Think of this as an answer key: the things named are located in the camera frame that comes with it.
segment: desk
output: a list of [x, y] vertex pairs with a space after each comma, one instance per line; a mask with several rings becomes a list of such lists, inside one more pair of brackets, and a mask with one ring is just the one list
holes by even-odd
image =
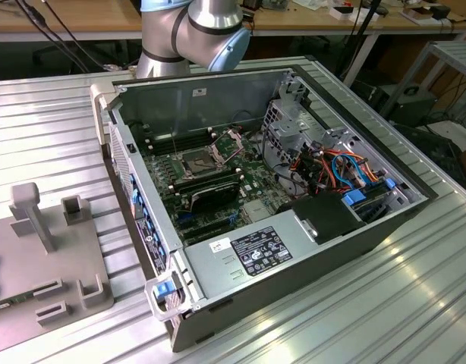
[[[315, 77], [439, 199], [371, 253], [173, 353], [143, 294], [144, 276], [102, 164], [91, 110], [92, 83], [131, 75], [2, 81], [0, 218], [10, 214], [8, 185], [19, 180], [36, 181], [42, 207], [73, 194], [90, 199], [115, 305], [0, 352], [0, 363], [466, 362], [466, 192], [318, 62], [244, 61], [238, 69], [289, 64]], [[338, 125], [322, 103], [313, 107], [330, 127]]]
[[[39, 0], [30, 0], [45, 16], [49, 26], [63, 39], [69, 40], [67, 33]], [[52, 0], [56, 13], [81, 40], [100, 39], [140, 39], [141, 19], [129, 0]], [[455, 33], [456, 40], [466, 37], [466, 23], [437, 24], [419, 26], [400, 12], [401, 8], [388, 7], [386, 17], [370, 25], [364, 41], [355, 58], [345, 84], [350, 86], [360, 71], [378, 36], [383, 34], [449, 34]], [[260, 9], [255, 14], [254, 36], [329, 36], [348, 35], [353, 28], [349, 20], [336, 20], [328, 14], [327, 8], [312, 11], [294, 2], [287, 11]], [[43, 41], [43, 36], [20, 13], [12, 3], [0, 4], [0, 42]]]
[[[49, 27], [71, 40], [40, 0], [29, 0]], [[50, 0], [49, 4], [79, 40], [140, 39], [142, 20], [130, 0]], [[0, 4], [0, 42], [42, 42], [41, 33], [13, 3]]]

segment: computer chassis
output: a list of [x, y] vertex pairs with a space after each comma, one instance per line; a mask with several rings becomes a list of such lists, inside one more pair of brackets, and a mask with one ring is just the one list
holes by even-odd
[[437, 197], [297, 65], [95, 84], [91, 96], [175, 352], [368, 253]]

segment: sticker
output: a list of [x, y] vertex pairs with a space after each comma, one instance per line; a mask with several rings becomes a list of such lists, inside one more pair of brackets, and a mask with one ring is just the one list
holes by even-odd
[[209, 247], [213, 253], [221, 252], [222, 250], [231, 248], [230, 239], [229, 237], [224, 237], [223, 239], [213, 241], [209, 243]]
[[204, 89], [193, 89], [193, 97], [206, 96], [206, 88]]
[[154, 266], [156, 267], [156, 270], [159, 273], [163, 273], [165, 271], [165, 262], [167, 258], [164, 254], [163, 248], [160, 246], [159, 236], [150, 231], [145, 218], [136, 220], [135, 223], [137, 224], [140, 236], [142, 237], [144, 245]]
[[231, 242], [248, 275], [255, 276], [292, 259], [272, 226]]
[[[181, 305], [181, 297], [179, 296], [179, 293], [174, 292], [172, 294], [169, 294], [168, 296], [164, 297], [165, 301], [165, 308], [167, 310], [175, 309], [176, 307], [179, 307]], [[174, 316], [171, 319], [172, 326], [174, 328], [177, 328], [181, 324], [181, 320], [179, 319], [180, 315]]]

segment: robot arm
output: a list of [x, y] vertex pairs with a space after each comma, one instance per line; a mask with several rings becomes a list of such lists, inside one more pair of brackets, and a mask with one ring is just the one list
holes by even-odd
[[137, 78], [188, 74], [190, 60], [208, 71], [233, 69], [250, 32], [236, 0], [142, 0], [142, 55]]

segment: gray plastic bracket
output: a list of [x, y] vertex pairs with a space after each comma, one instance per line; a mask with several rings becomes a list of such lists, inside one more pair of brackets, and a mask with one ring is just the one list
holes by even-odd
[[24, 220], [25, 218], [27, 218], [27, 213], [25, 210], [23, 209], [16, 209], [15, 207], [13, 206], [9, 206], [8, 207], [11, 212], [12, 212], [12, 215], [14, 216], [14, 218], [19, 221], [19, 220]]
[[26, 235], [35, 234], [36, 229], [30, 219], [25, 218], [16, 222], [10, 223], [12, 230], [15, 232], [17, 237], [25, 237]]
[[38, 301], [44, 300], [48, 297], [54, 296], [65, 292], [67, 289], [66, 284], [63, 283], [63, 280], [60, 278], [53, 279], [52, 281], [38, 284], [33, 287], [33, 296]]
[[39, 325], [45, 326], [68, 315], [69, 311], [66, 302], [61, 301], [36, 310], [36, 321]]
[[47, 226], [39, 207], [37, 207], [40, 201], [39, 188], [37, 188], [37, 185], [34, 182], [18, 184], [11, 187], [11, 205], [16, 209], [23, 209], [26, 212], [30, 222], [37, 232], [37, 235], [43, 242], [43, 246], [47, 254], [54, 252], [55, 247], [52, 243], [53, 236], [49, 232], [49, 227]]
[[61, 206], [68, 226], [86, 221], [91, 216], [88, 209], [83, 207], [79, 196], [69, 196], [61, 199]]
[[98, 289], [91, 293], [85, 293], [83, 284], [78, 279], [76, 281], [78, 287], [78, 294], [80, 296], [81, 305], [84, 309], [89, 309], [92, 306], [95, 306], [101, 302], [103, 302], [106, 298], [106, 292], [103, 288], [102, 280], [100, 279], [99, 275], [95, 275], [96, 278], [96, 285]]

